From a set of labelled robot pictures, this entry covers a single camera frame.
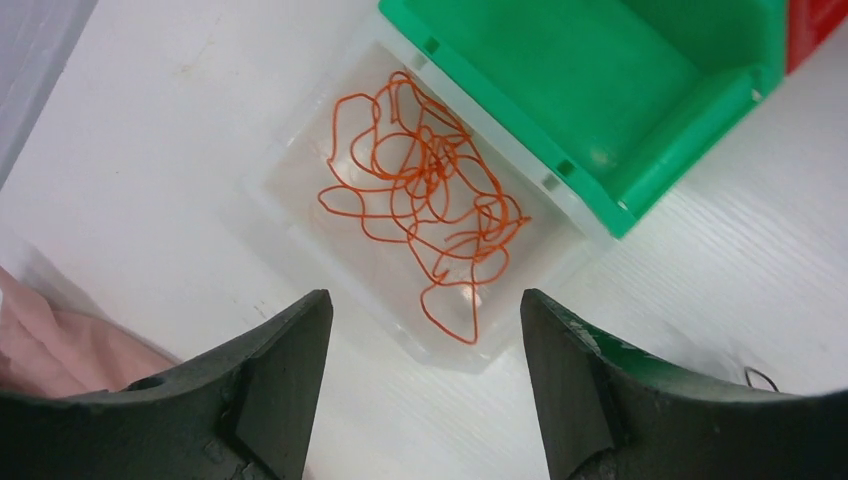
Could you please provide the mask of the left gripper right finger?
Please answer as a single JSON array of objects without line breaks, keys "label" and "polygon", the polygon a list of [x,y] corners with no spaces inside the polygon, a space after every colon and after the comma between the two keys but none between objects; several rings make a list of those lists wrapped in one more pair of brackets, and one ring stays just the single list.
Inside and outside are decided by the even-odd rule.
[{"label": "left gripper right finger", "polygon": [[538,289],[520,305],[526,361],[553,479],[843,479],[847,394],[780,391],[656,357]]}]

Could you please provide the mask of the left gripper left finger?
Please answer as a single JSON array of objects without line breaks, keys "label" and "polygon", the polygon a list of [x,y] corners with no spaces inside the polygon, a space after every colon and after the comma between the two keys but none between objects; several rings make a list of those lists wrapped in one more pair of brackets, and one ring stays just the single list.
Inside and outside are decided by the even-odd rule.
[{"label": "left gripper left finger", "polygon": [[1,395],[5,479],[299,479],[333,323],[326,290],[118,392]]}]

